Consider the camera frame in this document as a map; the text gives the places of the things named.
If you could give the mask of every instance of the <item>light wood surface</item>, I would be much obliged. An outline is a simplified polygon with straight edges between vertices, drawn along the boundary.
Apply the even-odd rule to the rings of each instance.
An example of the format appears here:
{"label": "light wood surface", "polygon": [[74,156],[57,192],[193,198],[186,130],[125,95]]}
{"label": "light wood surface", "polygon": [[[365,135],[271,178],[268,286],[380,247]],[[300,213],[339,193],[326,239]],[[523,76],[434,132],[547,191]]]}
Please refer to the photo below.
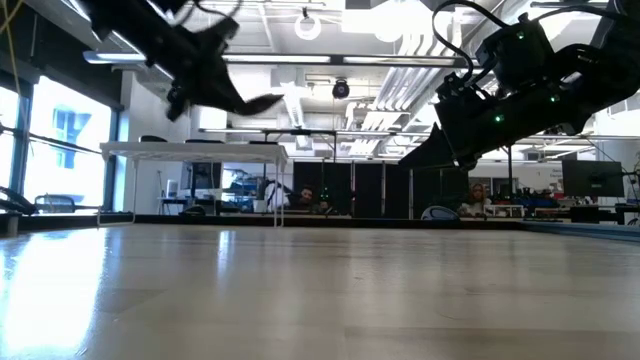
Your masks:
{"label": "light wood surface", "polygon": [[640,354],[640,245],[506,231],[131,226],[0,240],[0,358]]}

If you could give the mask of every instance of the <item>robotic manipulator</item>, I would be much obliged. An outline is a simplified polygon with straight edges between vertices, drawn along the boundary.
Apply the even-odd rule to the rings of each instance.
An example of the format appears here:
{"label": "robotic manipulator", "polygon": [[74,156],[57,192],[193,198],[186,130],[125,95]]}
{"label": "robotic manipulator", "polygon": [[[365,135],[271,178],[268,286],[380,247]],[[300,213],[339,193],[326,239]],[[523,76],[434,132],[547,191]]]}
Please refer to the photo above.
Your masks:
{"label": "robotic manipulator", "polygon": [[[88,15],[99,39],[117,31],[147,57],[147,65],[158,64],[174,77],[168,96],[167,117],[171,120],[190,105],[253,115],[282,98],[264,95],[245,102],[238,94],[222,59],[226,41],[239,28],[230,16],[192,33],[181,25],[170,25],[157,11],[177,13],[188,0],[72,2]],[[440,101],[435,109],[441,126],[435,125],[429,139],[400,161],[404,167],[470,170],[482,154],[541,131],[555,128],[568,135],[579,134],[595,112],[627,99],[640,88],[638,0],[609,0],[606,11],[575,5],[543,15],[583,11],[602,16],[590,45],[569,45],[557,52],[539,23],[541,18],[529,20],[525,14],[517,24],[507,25],[465,0],[443,2],[434,10],[434,17],[444,7],[456,4],[483,10],[501,29],[477,50],[483,71],[475,77],[471,58],[436,35],[465,57],[469,69],[462,77],[455,73],[446,76],[438,87]],[[491,71],[498,81],[495,94],[477,84]]]}
{"label": "robotic manipulator", "polygon": [[167,100],[167,117],[175,121],[190,105],[215,107],[243,116],[261,113],[282,95],[263,95],[244,101],[229,77],[222,53],[239,25],[225,16],[212,27],[190,32],[170,25],[158,10],[177,13],[189,0],[71,0],[91,20],[101,41],[116,31],[174,78]]}

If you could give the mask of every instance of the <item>window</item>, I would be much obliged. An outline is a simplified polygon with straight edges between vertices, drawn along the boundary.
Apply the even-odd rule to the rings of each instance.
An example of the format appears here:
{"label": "window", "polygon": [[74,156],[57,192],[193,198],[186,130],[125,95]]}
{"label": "window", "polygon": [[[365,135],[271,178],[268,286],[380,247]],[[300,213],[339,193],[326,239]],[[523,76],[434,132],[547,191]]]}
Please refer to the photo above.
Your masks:
{"label": "window", "polygon": [[6,130],[0,134],[0,186],[9,187],[13,161],[13,129],[18,120],[18,94],[0,88],[0,123]]}
{"label": "window", "polygon": [[59,195],[76,205],[102,205],[99,150],[109,141],[111,116],[108,106],[42,77],[34,86],[25,197]]}

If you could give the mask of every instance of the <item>ceiling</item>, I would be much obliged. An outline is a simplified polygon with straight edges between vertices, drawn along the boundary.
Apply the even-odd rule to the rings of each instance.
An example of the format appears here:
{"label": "ceiling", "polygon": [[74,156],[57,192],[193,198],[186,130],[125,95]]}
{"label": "ceiling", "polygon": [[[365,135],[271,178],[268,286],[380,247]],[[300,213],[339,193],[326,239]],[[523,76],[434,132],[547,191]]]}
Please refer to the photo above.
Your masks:
{"label": "ceiling", "polygon": [[[430,30],[430,11],[420,5],[417,0],[390,0],[383,4],[394,5],[393,1],[407,2],[417,6],[414,11],[420,17],[415,22],[420,25],[420,33],[425,36],[418,36],[418,42],[410,43],[407,39],[401,38],[393,42],[385,42],[378,39],[374,33],[353,33],[344,32],[343,25],[349,25],[350,28],[362,25],[354,21],[345,14],[345,0],[328,0],[323,2],[309,2],[305,5],[308,7],[308,13],[311,19],[302,21],[301,29],[309,31],[312,28],[313,18],[319,19],[321,30],[317,38],[313,40],[304,40],[296,32],[296,21],[302,14],[302,5],[278,5],[277,2],[254,3],[248,2],[235,16],[235,20],[240,24],[238,34],[230,41],[228,52],[239,53],[274,53],[274,54],[399,54],[406,51],[403,47],[403,39],[407,40],[407,44],[419,45],[410,51],[407,55],[417,54],[424,48],[425,54],[430,55],[446,55],[442,46],[434,41]],[[27,4],[34,8],[38,13],[54,22],[65,31],[76,36],[90,47],[102,52],[131,52],[132,49],[115,36],[111,36],[109,41],[99,43],[91,34],[88,22],[79,16],[69,5],[67,0],[26,0]],[[476,3],[487,9],[493,9],[500,0],[477,0]],[[522,11],[529,11],[529,0],[505,0],[502,7],[497,11],[506,21],[514,21],[515,15]],[[228,13],[232,6],[229,2],[207,1],[206,6],[215,8],[222,12]],[[411,22],[413,20],[403,20],[407,13],[395,14],[393,11],[385,10],[382,15],[375,18],[376,21],[364,24],[364,28],[372,29],[369,31],[378,31],[378,29],[393,29],[394,27],[404,26],[403,21]],[[185,9],[175,15],[176,19],[181,19],[185,14]],[[588,16],[578,15],[562,15],[564,23],[562,30],[554,37],[552,44],[554,48],[561,48],[571,43],[582,42],[588,43],[597,19]],[[457,8],[455,13],[451,13],[450,18],[444,17],[445,31],[448,37],[454,41],[464,38],[464,36],[482,20],[475,11]],[[206,28],[219,18],[216,15],[204,13],[200,10],[194,10],[192,16],[185,23],[185,27],[190,30],[199,30]],[[493,31],[490,27],[485,30],[487,34]],[[251,91],[271,90],[273,81],[269,81],[273,75],[273,70],[289,71],[291,65],[251,65],[251,66],[230,66],[232,80],[236,83],[239,90],[242,87],[248,87]],[[160,96],[163,96],[169,88],[169,79],[157,70],[146,70],[142,67],[135,68],[138,80],[145,86]],[[431,124],[436,120],[435,113],[429,107],[432,100],[434,87],[439,83],[438,76],[442,76],[439,70],[421,70],[421,69],[400,69],[390,70],[383,67],[336,67],[336,66],[296,66],[295,71],[301,74],[296,81],[301,90],[300,95],[294,101],[287,101],[271,111],[252,118],[241,118],[237,116],[229,116],[230,122],[234,128],[255,128],[264,126],[265,121],[272,120],[270,127],[281,126],[278,122],[278,114],[287,114],[292,107],[298,112],[304,113],[305,121],[313,124],[314,127],[333,128],[336,124],[351,124],[351,129],[359,129],[359,127],[369,124],[366,130],[388,130],[388,127],[395,126],[395,129],[404,129],[404,131],[422,132],[428,131]],[[393,74],[398,76],[397,80],[402,79],[394,85]],[[243,84],[243,79],[257,78],[256,73],[263,74],[262,81],[259,85],[249,80],[248,84]],[[347,79],[351,88],[352,100],[334,100],[331,91],[333,85],[338,78]],[[392,87],[386,88],[385,84],[390,83]],[[388,96],[386,106],[390,109],[402,110],[409,114],[392,114],[381,119],[367,120],[366,109],[356,112],[351,120],[347,114],[348,107],[352,102],[364,102],[371,104],[374,100],[381,100],[384,96]],[[230,136],[231,139],[237,139],[239,136]],[[414,140],[419,141],[421,138],[410,139],[410,143]],[[364,140],[354,140],[351,138],[341,139],[344,146],[344,154],[349,155],[350,149],[356,142],[366,142]],[[316,139],[316,143],[324,144],[324,140]],[[373,149],[376,153],[384,153],[385,146],[389,145],[389,139],[377,142]],[[582,145],[575,142],[567,142],[567,145]],[[412,149],[415,145],[406,146]]]}

